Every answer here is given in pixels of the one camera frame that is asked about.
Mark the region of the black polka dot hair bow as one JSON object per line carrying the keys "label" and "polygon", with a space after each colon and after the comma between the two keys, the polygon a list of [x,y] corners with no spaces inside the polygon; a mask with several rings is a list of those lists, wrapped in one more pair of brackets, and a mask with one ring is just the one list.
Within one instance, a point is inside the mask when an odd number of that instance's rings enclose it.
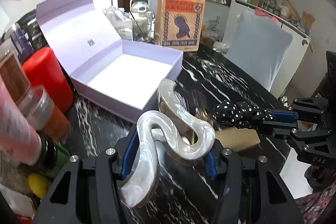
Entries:
{"label": "black polka dot hair bow", "polygon": [[238,129],[257,129],[264,121],[273,121],[272,112],[256,108],[248,102],[224,100],[214,108],[214,120],[224,126]]}

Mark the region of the gold rectangular case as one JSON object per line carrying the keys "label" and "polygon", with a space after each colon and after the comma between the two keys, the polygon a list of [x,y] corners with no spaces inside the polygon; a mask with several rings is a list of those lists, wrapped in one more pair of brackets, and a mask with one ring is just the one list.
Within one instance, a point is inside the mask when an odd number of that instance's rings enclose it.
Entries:
{"label": "gold rectangular case", "polygon": [[223,148],[235,152],[243,151],[260,144],[260,138],[255,130],[226,128],[215,132],[216,139]]}

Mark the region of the pearl white hair claw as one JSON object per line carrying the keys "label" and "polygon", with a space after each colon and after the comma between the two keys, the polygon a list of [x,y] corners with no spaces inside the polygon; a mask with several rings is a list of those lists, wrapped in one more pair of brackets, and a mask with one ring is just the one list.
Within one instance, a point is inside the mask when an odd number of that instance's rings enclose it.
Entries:
{"label": "pearl white hair claw", "polygon": [[155,142],[178,163],[195,166],[212,149],[215,130],[191,115],[174,93],[176,83],[163,79],[157,90],[158,110],[143,113],[137,121],[139,158],[134,173],[120,188],[122,202],[129,208],[144,206],[159,181],[159,159]]}

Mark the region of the lavender gift box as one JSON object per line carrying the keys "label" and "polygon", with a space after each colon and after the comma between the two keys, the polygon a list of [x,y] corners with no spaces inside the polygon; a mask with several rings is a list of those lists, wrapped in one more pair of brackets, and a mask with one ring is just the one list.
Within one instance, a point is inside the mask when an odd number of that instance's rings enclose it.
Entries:
{"label": "lavender gift box", "polygon": [[45,0],[37,22],[78,94],[127,121],[155,109],[159,83],[181,72],[183,52],[123,40],[93,0]]}

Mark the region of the orange spice jar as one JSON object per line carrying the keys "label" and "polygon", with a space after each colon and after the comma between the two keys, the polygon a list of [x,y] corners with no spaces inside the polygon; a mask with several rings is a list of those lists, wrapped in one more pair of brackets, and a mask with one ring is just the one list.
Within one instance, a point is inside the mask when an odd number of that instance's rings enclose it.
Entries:
{"label": "orange spice jar", "polygon": [[18,108],[36,131],[56,142],[65,142],[70,124],[42,85],[30,88]]}

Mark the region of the pink tube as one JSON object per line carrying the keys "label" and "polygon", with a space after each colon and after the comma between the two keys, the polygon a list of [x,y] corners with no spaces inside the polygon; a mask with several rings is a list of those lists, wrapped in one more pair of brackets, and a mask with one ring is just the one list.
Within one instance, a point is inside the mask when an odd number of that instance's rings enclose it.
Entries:
{"label": "pink tube", "polygon": [[1,150],[23,164],[35,165],[42,151],[40,136],[24,118],[3,81],[0,101]]}

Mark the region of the red canister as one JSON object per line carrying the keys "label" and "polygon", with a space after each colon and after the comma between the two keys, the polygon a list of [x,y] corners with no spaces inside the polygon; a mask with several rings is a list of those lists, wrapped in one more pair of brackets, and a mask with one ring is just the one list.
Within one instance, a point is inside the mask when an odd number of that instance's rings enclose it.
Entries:
{"label": "red canister", "polygon": [[74,93],[53,50],[49,47],[41,48],[33,53],[22,67],[31,85],[42,85],[60,111],[66,113],[72,105]]}

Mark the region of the clear glass jar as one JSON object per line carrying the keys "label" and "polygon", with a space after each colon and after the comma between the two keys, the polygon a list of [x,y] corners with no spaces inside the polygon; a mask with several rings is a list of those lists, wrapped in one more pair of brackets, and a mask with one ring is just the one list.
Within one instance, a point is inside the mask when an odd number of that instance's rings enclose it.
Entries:
{"label": "clear glass jar", "polygon": [[133,40],[138,42],[150,42],[151,20],[147,17],[139,17],[132,20]]}

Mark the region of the brown paper bag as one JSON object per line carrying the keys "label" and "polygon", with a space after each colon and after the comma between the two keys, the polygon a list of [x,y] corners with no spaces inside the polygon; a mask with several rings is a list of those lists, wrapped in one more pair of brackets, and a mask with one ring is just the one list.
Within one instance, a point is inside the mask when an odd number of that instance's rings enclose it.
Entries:
{"label": "brown paper bag", "polygon": [[183,52],[199,49],[206,0],[157,0],[154,43]]}

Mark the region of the purple can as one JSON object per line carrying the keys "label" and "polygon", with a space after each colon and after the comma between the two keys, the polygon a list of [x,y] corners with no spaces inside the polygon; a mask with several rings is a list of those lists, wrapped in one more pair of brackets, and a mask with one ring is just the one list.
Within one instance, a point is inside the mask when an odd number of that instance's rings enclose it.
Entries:
{"label": "purple can", "polygon": [[10,37],[18,52],[19,61],[22,64],[33,54],[33,49],[20,28],[14,26]]}

